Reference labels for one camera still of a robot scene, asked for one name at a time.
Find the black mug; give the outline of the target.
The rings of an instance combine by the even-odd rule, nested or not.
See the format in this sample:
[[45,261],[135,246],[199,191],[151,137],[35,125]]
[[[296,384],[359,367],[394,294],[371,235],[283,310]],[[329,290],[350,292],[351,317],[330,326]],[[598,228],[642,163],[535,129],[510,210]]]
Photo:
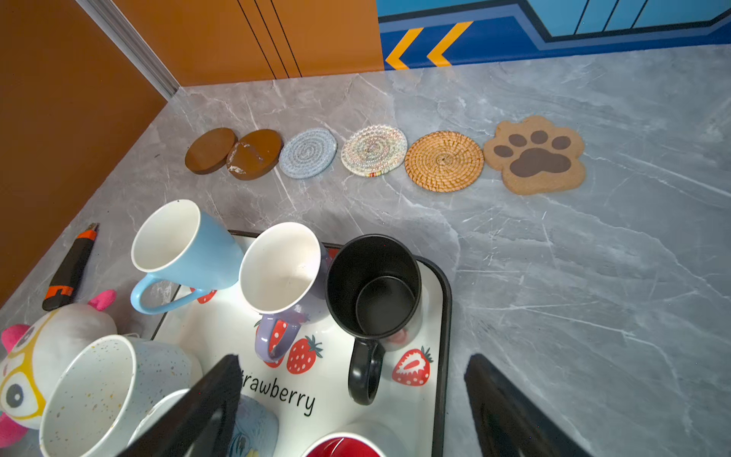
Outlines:
[[408,346],[422,327],[422,276],[409,249],[384,234],[348,242],[335,256],[326,287],[338,326],[355,338],[348,372],[350,397],[373,403],[384,357]]

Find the tan rattan round coaster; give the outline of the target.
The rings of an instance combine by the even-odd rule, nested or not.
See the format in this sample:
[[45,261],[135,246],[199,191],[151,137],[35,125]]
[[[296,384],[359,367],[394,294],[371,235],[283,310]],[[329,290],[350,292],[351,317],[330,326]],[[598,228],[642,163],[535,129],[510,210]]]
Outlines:
[[409,178],[432,192],[458,192],[469,187],[481,176],[484,165],[479,145],[455,131],[436,131],[421,137],[405,157]]

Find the blue woven round coaster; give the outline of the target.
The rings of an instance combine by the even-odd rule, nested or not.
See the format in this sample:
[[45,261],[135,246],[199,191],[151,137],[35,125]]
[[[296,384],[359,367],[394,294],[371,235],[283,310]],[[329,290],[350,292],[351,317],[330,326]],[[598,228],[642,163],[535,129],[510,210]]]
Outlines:
[[333,161],[337,141],[327,129],[307,129],[285,144],[279,169],[293,179],[307,179],[322,173]]

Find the cork coaster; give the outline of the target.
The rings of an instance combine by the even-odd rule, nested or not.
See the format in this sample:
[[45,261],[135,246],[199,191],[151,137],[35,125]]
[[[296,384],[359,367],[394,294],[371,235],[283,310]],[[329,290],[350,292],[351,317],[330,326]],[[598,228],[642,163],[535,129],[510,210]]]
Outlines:
[[532,195],[580,187],[586,179],[580,160],[585,147],[573,129],[534,115],[517,123],[500,123],[485,143],[484,156],[487,165],[502,175],[508,190]]

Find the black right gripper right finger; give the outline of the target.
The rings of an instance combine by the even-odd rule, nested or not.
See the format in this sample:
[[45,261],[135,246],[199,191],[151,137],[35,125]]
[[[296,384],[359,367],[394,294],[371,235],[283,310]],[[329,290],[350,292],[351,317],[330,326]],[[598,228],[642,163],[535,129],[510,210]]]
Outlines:
[[470,357],[464,381],[483,455],[588,455],[482,354]]

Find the light brown wooden coaster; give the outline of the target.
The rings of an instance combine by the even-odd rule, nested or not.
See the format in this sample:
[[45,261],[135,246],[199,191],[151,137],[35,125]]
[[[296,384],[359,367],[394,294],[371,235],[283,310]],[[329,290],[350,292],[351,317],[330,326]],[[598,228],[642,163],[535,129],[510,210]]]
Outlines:
[[237,141],[238,137],[232,129],[212,129],[188,148],[185,166],[195,174],[214,173],[226,164],[228,154]]

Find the dark brown glossy coaster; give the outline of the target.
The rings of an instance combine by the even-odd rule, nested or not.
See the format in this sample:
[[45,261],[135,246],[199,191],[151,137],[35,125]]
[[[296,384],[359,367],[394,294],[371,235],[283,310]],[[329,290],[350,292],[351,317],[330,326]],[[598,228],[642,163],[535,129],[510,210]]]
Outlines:
[[283,144],[280,133],[273,129],[253,131],[234,144],[226,167],[239,180],[258,179],[278,164]]

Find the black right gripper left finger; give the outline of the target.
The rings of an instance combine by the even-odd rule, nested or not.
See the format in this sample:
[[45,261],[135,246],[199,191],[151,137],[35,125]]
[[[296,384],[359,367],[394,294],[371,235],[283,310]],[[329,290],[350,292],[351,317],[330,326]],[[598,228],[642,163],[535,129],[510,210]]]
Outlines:
[[242,382],[238,356],[224,356],[194,386],[173,392],[158,402],[121,454],[228,455]]

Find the purple mug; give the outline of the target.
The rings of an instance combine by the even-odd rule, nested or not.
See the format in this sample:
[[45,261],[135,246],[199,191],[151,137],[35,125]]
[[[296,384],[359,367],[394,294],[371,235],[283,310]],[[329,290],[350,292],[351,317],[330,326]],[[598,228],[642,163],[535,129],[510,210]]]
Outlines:
[[331,263],[315,233],[295,222],[268,228],[247,248],[239,285],[247,304],[262,316],[254,345],[260,359],[277,362],[302,326],[329,316]]

